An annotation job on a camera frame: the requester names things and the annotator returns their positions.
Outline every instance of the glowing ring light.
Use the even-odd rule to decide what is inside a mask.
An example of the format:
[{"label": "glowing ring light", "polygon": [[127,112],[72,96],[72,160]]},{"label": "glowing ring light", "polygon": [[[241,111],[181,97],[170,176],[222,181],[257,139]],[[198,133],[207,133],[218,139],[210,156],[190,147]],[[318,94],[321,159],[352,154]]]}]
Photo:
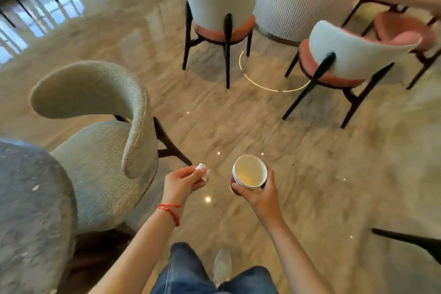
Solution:
[{"label": "glowing ring light", "polygon": [[[240,53],[240,56],[239,56],[239,67],[240,67],[240,70],[241,71],[243,71],[242,70],[242,66],[240,65],[240,59],[242,58],[242,54],[243,54],[244,52],[242,51],[241,53]],[[262,89],[264,89],[264,90],[270,90],[270,91],[272,91],[272,92],[294,92],[295,90],[301,90],[302,88],[304,88],[306,85],[308,85],[309,84],[309,82],[310,82],[310,80],[305,84],[305,85],[303,85],[302,87],[300,87],[300,88],[296,88],[295,90],[273,90],[273,89],[271,89],[271,88],[266,88],[266,87],[263,87],[263,86],[260,86],[259,84],[257,84],[256,82],[253,82],[250,78],[248,78],[248,76],[244,73],[243,74],[251,83],[253,83],[254,85],[256,85],[256,86],[258,86],[258,87],[260,87],[260,88],[262,88]]]}]

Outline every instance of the gray table top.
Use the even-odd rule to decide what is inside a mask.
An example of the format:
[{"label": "gray table top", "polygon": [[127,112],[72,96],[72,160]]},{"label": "gray table top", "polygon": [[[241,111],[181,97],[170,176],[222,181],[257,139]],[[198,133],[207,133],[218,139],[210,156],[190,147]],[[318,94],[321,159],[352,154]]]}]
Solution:
[{"label": "gray table top", "polygon": [[0,293],[49,294],[74,250],[74,189],[46,151],[0,137]]}]

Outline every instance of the blue jeans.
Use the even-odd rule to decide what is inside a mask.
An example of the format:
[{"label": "blue jeans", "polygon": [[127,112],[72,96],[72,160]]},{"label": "blue jeans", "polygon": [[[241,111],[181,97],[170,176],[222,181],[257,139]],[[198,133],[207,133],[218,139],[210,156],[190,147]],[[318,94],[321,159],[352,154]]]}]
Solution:
[{"label": "blue jeans", "polygon": [[187,243],[175,243],[168,265],[159,274],[151,294],[277,294],[268,270],[254,266],[217,289],[208,278],[201,260]]}]

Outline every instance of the sneaker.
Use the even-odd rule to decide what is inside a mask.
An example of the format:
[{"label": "sneaker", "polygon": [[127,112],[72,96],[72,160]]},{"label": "sneaker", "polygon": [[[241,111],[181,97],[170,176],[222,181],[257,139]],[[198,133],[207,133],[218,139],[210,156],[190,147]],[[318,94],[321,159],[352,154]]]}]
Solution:
[{"label": "sneaker", "polygon": [[218,252],[213,266],[213,282],[216,288],[219,288],[221,283],[231,279],[232,262],[230,252],[228,250],[221,250]]}]

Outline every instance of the polished floor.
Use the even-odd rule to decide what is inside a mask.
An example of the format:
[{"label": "polished floor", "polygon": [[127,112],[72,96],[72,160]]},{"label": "polished floor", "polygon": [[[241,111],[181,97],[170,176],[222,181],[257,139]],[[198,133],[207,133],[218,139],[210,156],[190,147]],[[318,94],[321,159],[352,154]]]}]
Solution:
[{"label": "polished floor", "polygon": [[[2,136],[52,150],[82,127],[110,119],[44,119],[32,112],[28,94],[61,65],[88,59],[124,65],[145,85],[154,115],[175,144],[193,163],[212,169],[209,184],[187,202],[168,246],[188,242],[209,275],[218,250],[229,248],[234,273],[266,266],[279,292],[289,292],[269,236],[248,204],[229,190],[235,159],[253,154],[274,169],[284,218],[336,293],[441,292],[441,268],[424,250],[370,232],[377,226],[441,237],[436,184],[441,152],[431,142],[439,138],[441,119],[438,110],[428,113],[433,105],[424,108],[425,83],[439,66],[406,91],[420,65],[411,55],[397,63],[345,130],[339,125],[349,103],[327,88],[314,89],[282,121],[300,92],[295,89],[306,84],[298,67],[283,77],[294,47],[258,32],[250,57],[242,55],[245,42],[233,46],[227,90],[219,46],[205,42],[192,48],[187,70],[181,70],[185,0],[24,2],[35,19],[11,4],[5,11],[17,29],[0,21]],[[348,29],[360,32],[380,9],[363,7]],[[409,108],[410,103],[417,108]],[[433,138],[426,137],[427,128]],[[157,207],[164,175],[181,165],[175,158],[160,160],[155,182],[130,225],[139,228]],[[157,271],[167,256],[165,251]]]}]

